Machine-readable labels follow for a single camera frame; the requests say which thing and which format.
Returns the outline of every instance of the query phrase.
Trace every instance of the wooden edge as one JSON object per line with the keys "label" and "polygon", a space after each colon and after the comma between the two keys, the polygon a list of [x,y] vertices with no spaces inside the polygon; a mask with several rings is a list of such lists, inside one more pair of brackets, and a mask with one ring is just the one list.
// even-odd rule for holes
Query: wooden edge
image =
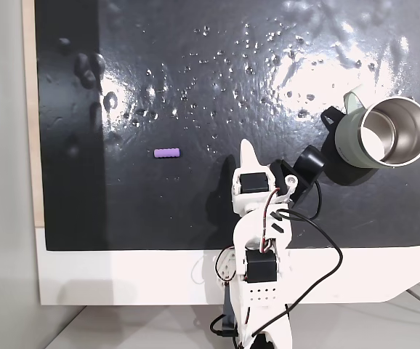
{"label": "wooden edge", "polygon": [[37,81],[36,15],[34,0],[22,0],[23,40],[28,111],[29,156],[33,194],[34,225],[43,228],[44,194],[42,190],[41,140],[39,133],[39,91]]}

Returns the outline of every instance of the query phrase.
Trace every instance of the cup rim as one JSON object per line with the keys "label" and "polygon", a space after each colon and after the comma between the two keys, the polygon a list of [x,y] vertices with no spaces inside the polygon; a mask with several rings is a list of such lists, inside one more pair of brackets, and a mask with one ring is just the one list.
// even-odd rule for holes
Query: cup rim
{"label": "cup rim", "polygon": [[387,162],[381,161],[381,160],[376,160],[373,156],[371,156],[368,151],[366,150],[363,142],[362,142],[362,128],[365,127],[365,121],[367,119],[367,116],[370,114],[370,112],[380,103],[386,102],[387,100],[407,100],[408,102],[413,103],[414,105],[416,105],[419,109],[420,109],[420,104],[418,102],[416,102],[415,100],[412,100],[411,98],[407,98],[407,97],[402,97],[402,96],[391,96],[391,97],[386,97],[378,102],[375,102],[374,104],[370,105],[368,108],[366,108],[366,112],[365,114],[363,114],[362,116],[362,120],[360,121],[359,127],[358,127],[358,143],[360,148],[362,149],[362,152],[367,156],[368,159],[370,159],[372,162],[380,164],[382,166],[385,167],[402,167],[402,166],[406,166],[409,164],[412,164],[413,162],[415,162],[416,160],[420,159],[420,153],[417,156],[414,156],[413,159],[400,163],[400,164],[389,164]]}

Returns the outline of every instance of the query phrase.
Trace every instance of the purple object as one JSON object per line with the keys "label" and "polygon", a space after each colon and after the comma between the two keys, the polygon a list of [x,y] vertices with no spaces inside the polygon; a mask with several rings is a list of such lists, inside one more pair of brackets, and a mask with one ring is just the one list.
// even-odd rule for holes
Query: purple object
{"label": "purple object", "polygon": [[179,155],[179,148],[155,149],[153,151],[153,156],[156,158],[179,158]]}

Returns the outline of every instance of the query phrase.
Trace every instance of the mug handle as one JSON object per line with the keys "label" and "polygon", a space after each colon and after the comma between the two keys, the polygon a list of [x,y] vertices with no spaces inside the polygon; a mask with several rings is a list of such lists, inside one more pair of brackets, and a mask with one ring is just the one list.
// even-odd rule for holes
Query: mug handle
{"label": "mug handle", "polygon": [[346,113],[352,113],[360,108],[362,105],[368,109],[374,104],[375,94],[365,85],[359,85],[350,92],[344,95],[344,105],[346,106]]}

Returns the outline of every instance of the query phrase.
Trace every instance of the stainless steel cup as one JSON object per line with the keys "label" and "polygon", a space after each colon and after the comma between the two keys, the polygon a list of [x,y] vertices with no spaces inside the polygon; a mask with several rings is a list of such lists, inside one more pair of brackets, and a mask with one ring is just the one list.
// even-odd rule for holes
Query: stainless steel cup
{"label": "stainless steel cup", "polygon": [[355,167],[411,164],[420,157],[420,105],[405,97],[375,98],[363,85],[344,96],[347,115],[335,134],[339,155]]}

